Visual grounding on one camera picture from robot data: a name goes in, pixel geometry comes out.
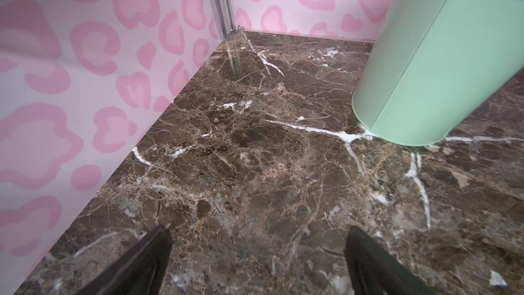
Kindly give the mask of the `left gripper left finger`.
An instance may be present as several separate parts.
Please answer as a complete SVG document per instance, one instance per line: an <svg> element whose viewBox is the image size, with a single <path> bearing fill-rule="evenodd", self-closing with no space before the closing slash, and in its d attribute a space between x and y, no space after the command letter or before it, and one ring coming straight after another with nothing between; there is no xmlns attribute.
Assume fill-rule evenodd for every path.
<svg viewBox="0 0 524 295"><path fill-rule="evenodd" d="M78 294L159 294L173 246L170 231L157 225Z"/></svg>

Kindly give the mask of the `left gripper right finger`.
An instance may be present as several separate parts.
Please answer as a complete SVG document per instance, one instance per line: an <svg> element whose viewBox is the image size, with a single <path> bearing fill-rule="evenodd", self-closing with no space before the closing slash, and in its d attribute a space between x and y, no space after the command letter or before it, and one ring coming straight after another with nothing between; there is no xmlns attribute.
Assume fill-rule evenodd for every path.
<svg viewBox="0 0 524 295"><path fill-rule="evenodd" d="M357 225L349 229L344 255L355 294L434 293Z"/></svg>

